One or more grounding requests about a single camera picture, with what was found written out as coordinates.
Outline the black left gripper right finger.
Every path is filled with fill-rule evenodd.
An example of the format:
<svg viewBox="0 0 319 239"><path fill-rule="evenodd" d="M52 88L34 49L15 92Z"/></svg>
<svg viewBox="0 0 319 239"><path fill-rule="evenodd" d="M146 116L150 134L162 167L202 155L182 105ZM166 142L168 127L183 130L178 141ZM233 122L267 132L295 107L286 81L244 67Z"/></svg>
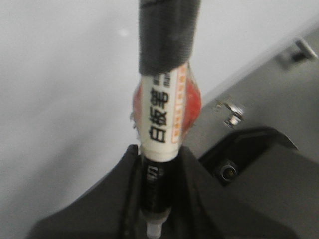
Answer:
<svg viewBox="0 0 319 239"><path fill-rule="evenodd" d="M319 165L272 128L180 151L166 239L316 239Z"/></svg>

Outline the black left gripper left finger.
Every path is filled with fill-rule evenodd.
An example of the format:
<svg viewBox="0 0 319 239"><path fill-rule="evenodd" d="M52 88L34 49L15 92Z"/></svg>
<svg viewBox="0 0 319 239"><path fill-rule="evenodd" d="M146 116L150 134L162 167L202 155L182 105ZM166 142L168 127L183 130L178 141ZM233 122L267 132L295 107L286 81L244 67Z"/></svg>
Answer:
<svg viewBox="0 0 319 239"><path fill-rule="evenodd" d="M64 209L38 221L28 239L144 239L141 163L129 145L119 163Z"/></svg>

